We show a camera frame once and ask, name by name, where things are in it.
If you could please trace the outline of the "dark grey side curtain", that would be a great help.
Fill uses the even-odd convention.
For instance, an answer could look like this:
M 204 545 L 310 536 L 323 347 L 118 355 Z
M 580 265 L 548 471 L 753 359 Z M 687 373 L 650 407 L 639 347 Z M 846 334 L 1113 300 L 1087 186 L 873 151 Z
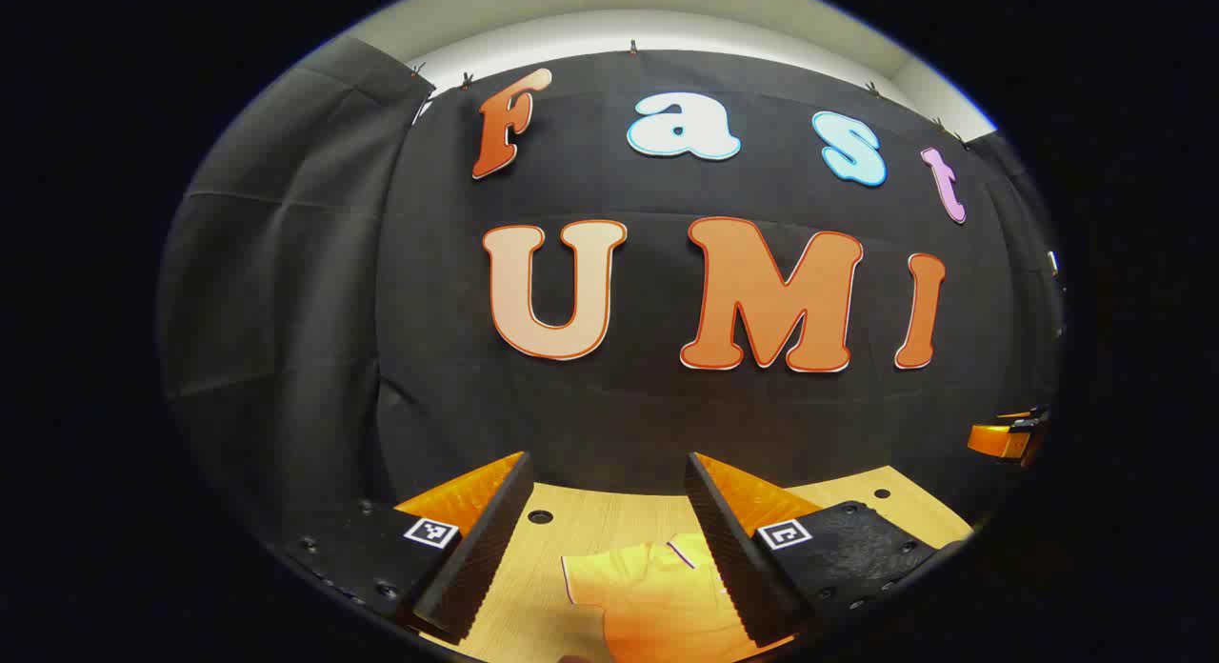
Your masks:
M 204 477 L 266 544 L 369 494 L 383 214 L 430 83 L 340 37 L 222 132 L 169 225 L 165 394 Z

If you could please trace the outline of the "orange T-shirt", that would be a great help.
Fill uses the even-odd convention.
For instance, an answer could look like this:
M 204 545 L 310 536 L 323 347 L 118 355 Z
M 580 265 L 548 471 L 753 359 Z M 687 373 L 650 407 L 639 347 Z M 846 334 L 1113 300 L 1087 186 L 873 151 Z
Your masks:
M 701 533 L 561 559 L 570 603 L 597 607 L 614 663 L 737 663 L 748 637 Z

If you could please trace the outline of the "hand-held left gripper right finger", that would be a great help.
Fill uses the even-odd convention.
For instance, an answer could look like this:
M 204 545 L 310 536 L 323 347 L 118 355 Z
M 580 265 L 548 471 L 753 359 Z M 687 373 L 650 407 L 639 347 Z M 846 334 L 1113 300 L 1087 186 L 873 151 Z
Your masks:
M 935 572 L 961 541 L 936 547 L 862 501 L 820 507 L 697 452 L 685 494 L 750 640 L 818 637 Z

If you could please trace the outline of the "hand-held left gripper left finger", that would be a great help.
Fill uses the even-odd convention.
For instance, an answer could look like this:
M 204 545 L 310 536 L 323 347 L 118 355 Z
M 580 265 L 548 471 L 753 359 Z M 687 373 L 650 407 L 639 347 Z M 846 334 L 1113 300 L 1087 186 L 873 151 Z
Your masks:
M 531 490 L 531 456 L 514 452 L 397 505 L 322 506 L 275 550 L 357 611 L 461 644 Z

